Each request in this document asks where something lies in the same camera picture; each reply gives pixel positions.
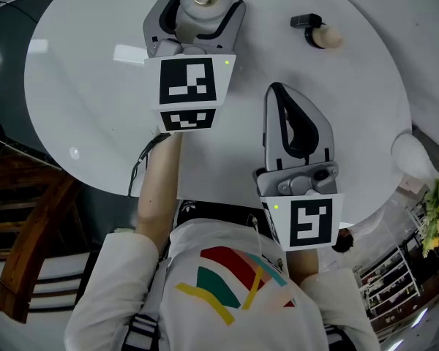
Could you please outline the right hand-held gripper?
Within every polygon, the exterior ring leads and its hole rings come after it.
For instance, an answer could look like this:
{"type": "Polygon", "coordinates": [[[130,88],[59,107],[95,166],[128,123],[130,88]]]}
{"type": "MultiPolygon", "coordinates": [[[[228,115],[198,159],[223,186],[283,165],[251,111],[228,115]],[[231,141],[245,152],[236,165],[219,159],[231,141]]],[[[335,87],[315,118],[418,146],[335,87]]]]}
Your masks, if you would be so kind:
{"type": "Polygon", "coordinates": [[[336,243],[344,195],[327,118],[301,92],[273,82],[265,97],[264,169],[253,177],[273,239],[283,251],[336,243]],[[283,170],[289,157],[301,165],[283,170]]]}

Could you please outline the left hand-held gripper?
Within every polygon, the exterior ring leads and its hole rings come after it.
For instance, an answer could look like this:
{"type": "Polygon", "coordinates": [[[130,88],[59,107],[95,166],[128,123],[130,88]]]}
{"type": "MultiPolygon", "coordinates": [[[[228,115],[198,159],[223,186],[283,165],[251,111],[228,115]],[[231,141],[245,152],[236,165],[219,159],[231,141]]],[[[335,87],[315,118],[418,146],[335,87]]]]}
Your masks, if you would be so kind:
{"type": "Polygon", "coordinates": [[[143,22],[147,47],[146,94],[162,133],[211,129],[225,103],[236,55],[233,51],[247,5],[234,2],[216,31],[198,34],[196,45],[176,42],[180,0],[157,0],[143,22]],[[213,53],[210,49],[226,52],[213,53]]]}

